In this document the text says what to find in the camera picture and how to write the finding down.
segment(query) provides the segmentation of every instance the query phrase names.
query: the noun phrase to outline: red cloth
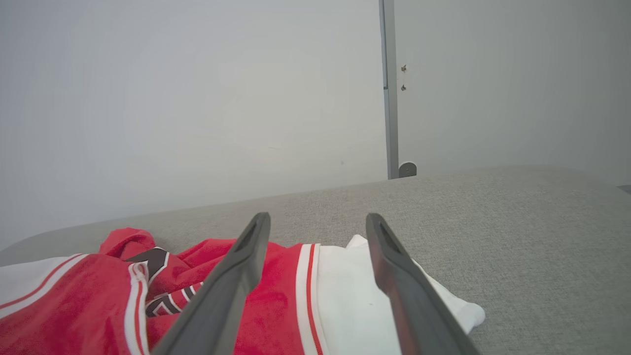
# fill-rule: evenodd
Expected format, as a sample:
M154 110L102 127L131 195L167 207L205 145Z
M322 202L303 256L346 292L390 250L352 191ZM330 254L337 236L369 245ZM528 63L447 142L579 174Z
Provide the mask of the red cloth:
M98 254L0 268L0 282L19 279L20 270L31 281L10 295L20 297L0 292L0 354L149 355L233 243L207 239L173 255L148 232L127 228L112 232ZM295 295L301 247L268 244L235 354L304 353Z

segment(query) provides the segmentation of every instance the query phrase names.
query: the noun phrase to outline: gray wall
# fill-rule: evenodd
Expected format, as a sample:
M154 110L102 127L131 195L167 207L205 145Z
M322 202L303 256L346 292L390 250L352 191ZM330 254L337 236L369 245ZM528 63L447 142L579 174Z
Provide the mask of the gray wall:
M631 184L631 1L394 0L399 161Z
M384 180L381 67L377 1L0 1L0 249Z

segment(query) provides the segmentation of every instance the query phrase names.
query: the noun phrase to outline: red stripe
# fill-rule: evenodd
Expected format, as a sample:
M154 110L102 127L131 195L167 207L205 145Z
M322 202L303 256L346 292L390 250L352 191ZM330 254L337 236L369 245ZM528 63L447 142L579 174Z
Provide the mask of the red stripe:
M5 307L12 306L12 305L14 305L16 303L22 302L25 299L29 298L30 296L33 296L34 294L36 294L37 291L41 290L42 287L44 287L44 285L46 285L46 282L48 282L48 280L50 280L50 278L57 272L57 270L59 270L62 266L64 266L68 262L70 262L72 259L74 259L74 258L76 258L78 256L81 256L81 255L83 255L83 254L75 255L72 258L66 260L65 262L62 262L61 264L59 264L56 268L52 269L52 271L48 274L48 276L46 276L44 281L42 281L42 284L40 284L35 290L33 290L31 293L27 294L26 296L20 297L18 299L15 299L14 301L11 301L11 302L8 302L8 303L0 305L0 310L5 308Z
M311 244L311 251L309 252L309 267L307 270L307 313L309 314L309 325L311 326L311 335L314 338L315 349L318 355L322 355L322 346L320 346L320 340L316 333L316 322L314 321L313 309L311 307L311 269L314 264L314 252L316 251L316 245Z
M140 296L143 294L143 283L138 281L138 295L136 296L136 310L134 312L134 328L136 330L136 342L138 343L138 349L140 353L144 355L143 342L140 339L140 319L138 318L140 308Z

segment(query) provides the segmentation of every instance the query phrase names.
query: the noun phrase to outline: gray fabric surface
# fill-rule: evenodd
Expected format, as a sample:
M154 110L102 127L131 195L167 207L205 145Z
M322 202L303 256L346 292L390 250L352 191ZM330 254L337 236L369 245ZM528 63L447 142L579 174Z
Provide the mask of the gray fabric surface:
M48 232L0 252L0 265L96 252L115 228L182 251L236 238L268 211L271 241L344 246L378 212L410 255L487 320L485 354L631 351L631 195L547 165L407 177L192 208Z

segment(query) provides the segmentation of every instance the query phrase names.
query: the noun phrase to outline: striped trim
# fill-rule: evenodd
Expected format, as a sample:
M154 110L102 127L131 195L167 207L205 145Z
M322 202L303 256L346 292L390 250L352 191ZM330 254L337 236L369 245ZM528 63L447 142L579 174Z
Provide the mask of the striped trim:
M8 316L12 313L15 313L22 308L30 306L35 301L40 299L42 296L48 293L52 289L52 287L61 279L61 277L68 272L73 266L77 265L80 261L82 261L87 254L75 254L73 256L68 257L68 259L64 260L62 263L53 268L48 276L42 281L39 286L37 286L34 290L29 292L28 294L14 299L10 302L0 304L0 318Z
M147 295L146 262L129 265L129 282L131 289L127 308L125 309L125 340L132 355L149 355L146 333L146 317L144 315L144 299Z
M317 264L320 244L304 244L296 269L298 329L305 355L329 355L317 308Z

